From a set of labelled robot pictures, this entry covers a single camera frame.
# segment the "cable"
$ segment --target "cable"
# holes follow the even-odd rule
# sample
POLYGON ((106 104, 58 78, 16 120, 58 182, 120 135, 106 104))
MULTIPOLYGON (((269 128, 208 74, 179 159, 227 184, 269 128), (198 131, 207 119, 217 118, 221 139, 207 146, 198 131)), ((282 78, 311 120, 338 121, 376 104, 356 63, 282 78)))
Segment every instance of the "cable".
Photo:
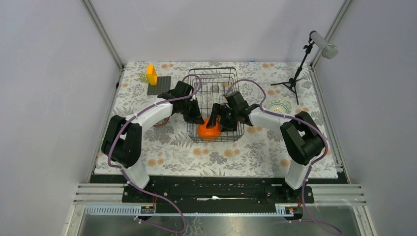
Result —
POLYGON ((154 127, 162 127, 164 125, 166 125, 169 121, 169 117, 165 118, 166 120, 164 122, 162 122, 162 124, 154 124, 154 127))
MULTIPOLYGON (((327 226, 330 226, 336 230, 338 230, 340 233, 342 233, 342 231, 340 229, 338 229, 335 225, 323 221, 323 220, 316 220, 317 222, 319 222, 320 224, 324 224, 327 226)), ((314 223, 314 221, 312 221, 311 219, 299 219, 299 220, 290 220, 289 223, 301 223, 301 222, 310 222, 310 223, 314 223)), ((277 222, 277 224, 288 224, 288 221, 282 221, 282 222, 277 222)))
POLYGON ((165 201, 167 201, 169 204, 171 204, 171 205, 172 205, 172 206, 173 206, 173 207, 174 207, 174 208, 178 211, 178 213, 180 214, 181 219, 182 219, 182 223, 183 223, 184 227, 183 227, 183 229, 182 229, 182 230, 177 231, 177 230, 171 230, 171 229, 165 228, 165 227, 163 227, 163 226, 160 226, 160 225, 157 225, 157 224, 154 224, 154 223, 152 223, 152 222, 145 221, 145 220, 144 220, 144 221, 139 220, 139 223, 140 223, 140 222, 144 222, 145 224, 155 226, 155 227, 157 227, 157 228, 163 229, 163 230, 165 230, 165 231, 168 231, 168 232, 171 232, 171 233, 174 233, 174 234, 180 234, 180 233, 184 233, 184 232, 185 232, 185 230, 187 229, 187 222, 186 222, 185 217, 184 217, 184 215, 182 214, 181 210, 178 208, 178 206, 177 206, 177 205, 175 205, 175 203, 173 203, 173 202, 172 202, 171 200, 169 200, 168 198, 165 198, 165 197, 163 197, 163 196, 161 196, 161 195, 158 195, 158 194, 154 194, 154 193, 148 192, 148 191, 146 191, 146 190, 144 190, 144 189, 142 189, 142 188, 138 187, 137 185, 135 185, 135 183, 133 183, 133 182, 130 180, 129 176, 127 176, 127 174, 126 174, 126 172, 125 172, 124 170, 121 170, 121 173, 122 173, 122 175, 126 178, 126 180, 128 181, 128 183, 129 183, 130 185, 132 185, 134 188, 136 188, 137 190, 139 190, 139 191, 141 191, 141 192, 143 192, 143 193, 146 193, 146 194, 148 194, 148 195, 151 195, 151 196, 154 196, 154 197, 157 197, 157 198, 164 199, 164 200, 165 200, 165 201))
MULTIPOLYGON (((119 140, 119 138, 120 138, 121 134, 124 132, 124 130, 125 130, 125 129, 126 129, 126 127, 128 126, 128 124, 130 124, 130 123, 131 123, 134 119, 136 119, 137 117, 139 117, 140 115, 142 115, 143 113, 145 113, 146 111, 148 111, 149 109, 151 109, 151 108, 153 108, 153 107, 155 107, 155 106, 157 106, 157 105, 160 105, 160 104, 163 104, 163 103, 167 103, 167 102, 173 102, 173 101, 178 101, 178 100, 188 99, 188 98, 190 98, 190 97, 194 96, 195 94, 197 94, 197 92, 201 90, 201 88, 202 88, 202 81, 201 81, 201 78, 200 78, 198 75, 192 75, 192 74, 191 74, 191 75, 186 75, 186 76, 183 78, 183 81, 184 81, 186 78, 190 77, 190 76, 194 76, 194 77, 196 77, 196 78, 197 78, 197 80, 199 81, 199 86, 198 86, 198 88, 197 88, 197 89, 196 89, 193 93, 191 93, 190 95, 184 96, 184 97, 178 97, 178 98, 173 98, 173 99, 163 100, 163 101, 160 101, 160 102, 157 102, 157 103, 151 104, 151 105, 149 105, 149 106, 145 107, 144 109, 142 109, 140 112, 138 112, 135 116, 133 116, 131 119, 129 119, 129 120, 128 120, 128 121, 127 121, 127 122, 126 122, 126 123, 125 123, 125 124, 121 127, 120 131, 118 132, 118 134, 117 134, 117 135, 116 135, 116 137, 115 137, 115 140, 113 141, 112 146, 110 147, 109 154, 107 155, 107 164, 108 164, 110 167, 114 167, 114 168, 122 169, 122 167, 121 167, 121 166, 119 166, 119 165, 113 165, 113 164, 111 163, 111 159, 112 159, 112 154, 113 154, 113 150, 115 149, 116 143, 117 143, 117 141, 119 140)), ((178 213, 179 213, 179 214, 180 214, 180 216, 181 216, 181 219, 182 219, 182 222, 183 222, 183 229, 182 229, 182 230, 180 230, 180 231, 175 231, 175 230, 171 230, 171 229, 165 228, 165 227, 160 226, 160 225, 156 225, 156 224, 151 223, 151 222, 143 221, 144 223, 149 224, 149 225, 153 225, 153 226, 155 226, 155 227, 158 227, 158 228, 160 228, 160 229, 163 229, 163 230, 166 230, 166 231, 168 231, 168 232, 175 233, 175 234, 180 234, 180 233, 184 233, 184 232, 185 232, 185 230, 187 229, 187 222, 186 222, 185 217, 184 217, 184 215, 182 214, 181 210, 178 208, 178 206, 176 206, 176 205, 175 205, 175 204, 174 204, 171 200, 169 200, 168 198, 165 198, 165 197, 160 196, 160 195, 158 195, 158 194, 154 194, 154 193, 148 192, 148 191, 146 191, 146 190, 144 190, 144 189, 142 189, 142 188, 138 187, 135 183, 133 183, 133 182, 130 180, 129 176, 127 176, 126 172, 125 172, 123 169, 121 170, 121 173, 122 173, 122 175, 126 178, 126 180, 128 181, 128 183, 129 183, 130 185, 132 185, 134 188, 136 188, 137 190, 139 190, 139 191, 141 191, 141 192, 143 192, 143 193, 146 193, 146 194, 148 194, 148 195, 151 195, 151 196, 154 196, 154 197, 158 197, 158 198, 164 199, 164 200, 165 200, 165 201, 167 201, 169 204, 171 204, 171 205, 172 205, 172 206, 173 206, 173 207, 174 207, 174 208, 178 211, 178 213)))
POLYGON ((320 161, 321 159, 323 159, 323 158, 326 156, 327 152, 328 152, 328 144, 327 144, 327 141, 326 141, 326 139, 325 139, 324 135, 323 135, 323 134, 320 132, 320 130, 318 130, 316 127, 314 127, 313 125, 311 125, 311 124, 310 124, 310 123, 308 123, 308 122, 305 122, 305 121, 303 121, 303 120, 301 120, 301 119, 298 119, 297 117, 287 116, 287 115, 283 115, 283 114, 280 114, 280 113, 275 113, 275 112, 272 112, 272 111, 269 111, 269 110, 265 110, 265 109, 263 108, 262 104, 263 104, 263 102, 265 101, 265 99, 267 98, 267 94, 265 93, 264 89, 263 89, 263 88, 262 88, 262 87, 261 87, 258 83, 256 83, 256 82, 255 82, 255 81, 253 81, 253 80, 250 80, 250 79, 240 79, 240 80, 237 80, 237 81, 235 81, 235 82, 234 82, 234 83, 233 83, 233 84, 229 87, 229 89, 227 90, 227 93, 229 93, 229 91, 232 89, 232 87, 233 87, 236 83, 241 82, 241 81, 248 81, 248 82, 254 83, 254 84, 255 84, 256 86, 258 86, 258 88, 262 91, 262 93, 264 94, 264 98, 262 99, 261 103, 259 104, 259 108, 261 109, 261 111, 263 111, 263 112, 265 112, 265 113, 267 113, 267 114, 273 115, 273 116, 282 117, 282 118, 287 118, 287 119, 293 119, 293 120, 296 120, 296 121, 298 121, 298 122, 300 122, 300 123, 303 123, 303 124, 307 125, 308 127, 310 127, 312 130, 314 130, 314 131, 315 131, 315 132, 319 135, 320 139, 322 139, 322 141, 323 141, 323 143, 324 143, 324 145, 325 145, 325 151, 323 152, 323 154, 322 154, 319 158, 317 158, 317 159, 315 159, 314 161, 312 161, 312 162, 310 163, 310 166, 308 167, 307 174, 306 174, 306 175, 305 175, 305 177, 304 177, 304 181, 303 181, 303 184, 302 184, 302 187, 301 187, 301 199, 302 199, 302 205, 303 205, 303 207, 304 207, 305 212, 306 212, 306 213, 307 213, 307 215, 310 217, 311 221, 313 221, 314 223, 316 223, 316 225, 317 225, 318 227, 320 227, 323 231, 325 231, 325 232, 327 232, 327 233, 329 233, 329 234, 332 234, 332 235, 342 235, 342 231, 341 231, 339 228, 337 228, 336 226, 331 225, 331 224, 329 224, 329 223, 326 223, 327 225, 330 225, 331 227, 335 228, 335 229, 338 231, 338 233, 332 232, 332 231, 330 231, 330 230, 328 230, 328 229, 324 228, 324 227, 320 224, 322 221, 319 221, 319 220, 314 219, 314 218, 311 216, 310 212, 308 211, 307 206, 306 206, 306 204, 305 204, 305 199, 304 199, 305 186, 307 185, 307 179, 308 179, 308 176, 310 175, 310 172, 311 172, 311 168, 312 168, 312 166, 313 166, 315 163, 317 163, 318 161, 320 161))

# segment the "orange object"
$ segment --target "orange object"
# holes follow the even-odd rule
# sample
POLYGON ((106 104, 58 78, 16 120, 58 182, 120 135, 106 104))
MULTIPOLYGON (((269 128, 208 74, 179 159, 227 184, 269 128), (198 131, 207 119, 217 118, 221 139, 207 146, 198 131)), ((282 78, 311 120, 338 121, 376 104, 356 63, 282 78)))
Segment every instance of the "orange object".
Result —
POLYGON ((197 134, 203 140, 214 141, 216 140, 221 134, 221 127, 218 121, 216 121, 216 125, 211 128, 206 128, 206 124, 209 122, 210 118, 204 120, 204 124, 199 124, 197 127, 197 134))
POLYGON ((148 65, 146 68, 146 76, 148 77, 148 82, 150 85, 156 85, 158 81, 158 75, 156 74, 155 67, 153 65, 148 65))

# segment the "floral tablecloth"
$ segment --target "floral tablecloth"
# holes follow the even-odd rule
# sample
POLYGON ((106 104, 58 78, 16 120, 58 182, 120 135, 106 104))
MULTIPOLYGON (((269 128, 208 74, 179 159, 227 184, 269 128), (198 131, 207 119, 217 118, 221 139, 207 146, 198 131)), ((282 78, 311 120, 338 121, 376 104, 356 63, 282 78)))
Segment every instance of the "floral tablecloth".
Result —
MULTIPOLYGON (((145 73, 153 64, 159 76, 171 76, 171 88, 192 68, 235 67, 238 78, 259 83, 267 92, 267 105, 281 99, 289 114, 307 111, 325 133, 323 116, 305 67, 297 84, 299 105, 294 95, 284 86, 271 83, 287 81, 294 76, 299 63, 262 62, 129 62, 120 84, 112 115, 126 116, 138 112, 154 101, 147 96, 148 85, 141 82, 139 73, 145 73)), ((259 103, 261 91, 250 83, 241 83, 240 92, 249 104, 259 103)), ((120 174, 107 165, 107 156, 98 153, 95 174, 120 174)), ((142 154, 139 159, 150 175, 229 176, 229 177, 284 177, 291 158, 280 133, 262 127, 245 126, 245 134, 238 141, 223 143, 194 143, 188 137, 182 115, 173 115, 163 127, 152 127, 143 134, 142 154)), ((331 151, 311 172, 310 177, 337 177, 331 151)))

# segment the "orange bowl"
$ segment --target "orange bowl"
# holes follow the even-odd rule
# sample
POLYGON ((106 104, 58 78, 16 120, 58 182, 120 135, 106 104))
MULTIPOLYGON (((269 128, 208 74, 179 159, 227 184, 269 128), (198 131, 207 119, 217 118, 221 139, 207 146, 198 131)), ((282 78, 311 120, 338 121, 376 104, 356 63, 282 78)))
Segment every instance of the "orange bowl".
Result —
POLYGON ((214 141, 216 140, 221 134, 221 127, 218 121, 216 121, 216 125, 211 128, 206 128, 206 124, 208 123, 210 118, 204 119, 204 124, 199 124, 197 127, 197 134, 206 141, 214 141))

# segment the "gray pegboard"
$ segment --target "gray pegboard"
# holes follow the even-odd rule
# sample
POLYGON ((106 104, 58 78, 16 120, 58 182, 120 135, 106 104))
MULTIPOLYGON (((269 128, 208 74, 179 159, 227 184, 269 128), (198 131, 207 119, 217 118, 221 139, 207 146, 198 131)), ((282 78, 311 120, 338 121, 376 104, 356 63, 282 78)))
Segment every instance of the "gray pegboard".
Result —
POLYGON ((156 85, 148 84, 147 95, 160 95, 171 89, 171 76, 158 76, 156 85))

